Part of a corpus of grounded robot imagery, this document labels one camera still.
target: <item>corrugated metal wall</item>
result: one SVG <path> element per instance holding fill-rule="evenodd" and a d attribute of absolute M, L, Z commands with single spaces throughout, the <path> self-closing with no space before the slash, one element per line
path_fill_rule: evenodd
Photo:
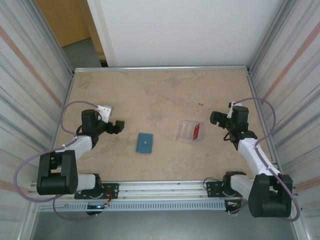
<path fill-rule="evenodd" d="M 33 1 L 0 1 L 0 239 L 15 237 L 25 200 L 13 174 L 24 159 L 47 150 L 72 78 Z M 25 191 L 37 163 L 18 176 Z"/>
<path fill-rule="evenodd" d="M 300 0 L 252 72 L 259 97 L 275 107 L 273 140 L 304 216 L 320 239 L 320 1 Z M 272 112 L 262 105 L 269 127 Z"/>

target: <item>clear plastic box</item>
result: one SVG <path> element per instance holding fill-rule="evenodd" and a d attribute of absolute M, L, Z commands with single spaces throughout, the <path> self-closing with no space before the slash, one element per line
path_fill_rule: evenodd
<path fill-rule="evenodd" d="M 203 131 L 202 122 L 184 120 L 179 124 L 175 140 L 182 143 L 197 142 L 203 138 Z"/>

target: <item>gray floor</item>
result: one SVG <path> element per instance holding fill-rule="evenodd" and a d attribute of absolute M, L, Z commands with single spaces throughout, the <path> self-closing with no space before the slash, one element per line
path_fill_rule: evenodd
<path fill-rule="evenodd" d="M 66 213 L 78 217 L 84 213 Z M 296 240 L 292 223 L 238 216 L 224 211 L 102 212 L 98 218 L 66 221 L 53 212 L 38 214 L 33 240 Z"/>
<path fill-rule="evenodd" d="M 91 38 L 64 46 L 62 49 L 74 68 L 101 68 Z"/>

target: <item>wooden tabletop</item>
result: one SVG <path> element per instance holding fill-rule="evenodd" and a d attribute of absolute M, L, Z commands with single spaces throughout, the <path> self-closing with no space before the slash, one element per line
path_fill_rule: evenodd
<path fill-rule="evenodd" d="M 221 179 L 226 171 L 251 171 L 235 147 L 223 137 L 227 130 L 210 124 L 212 111 L 227 113 L 228 103 L 251 97 L 242 70 L 79 72 L 69 102 L 88 101 L 113 107 L 109 120 L 125 121 L 118 135 L 104 133 L 94 149 L 77 161 L 79 173 L 98 173 L 103 181 L 169 181 Z M 262 127 L 253 101 L 249 129 L 260 138 Z M 86 104 L 71 105 L 64 126 L 75 132 Z M 204 123 L 203 139 L 194 144 L 176 141 L 183 120 Z M 139 133 L 153 134 L 152 153 L 137 153 Z M 72 136 L 61 132 L 58 145 Z M 269 155 L 267 145 L 262 149 Z"/>

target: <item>blue wallet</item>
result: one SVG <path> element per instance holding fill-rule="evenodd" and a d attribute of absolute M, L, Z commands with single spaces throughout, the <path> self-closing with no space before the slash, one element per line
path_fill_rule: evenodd
<path fill-rule="evenodd" d="M 136 143 L 136 152 L 141 154 L 150 154 L 152 151 L 153 134 L 139 133 Z"/>

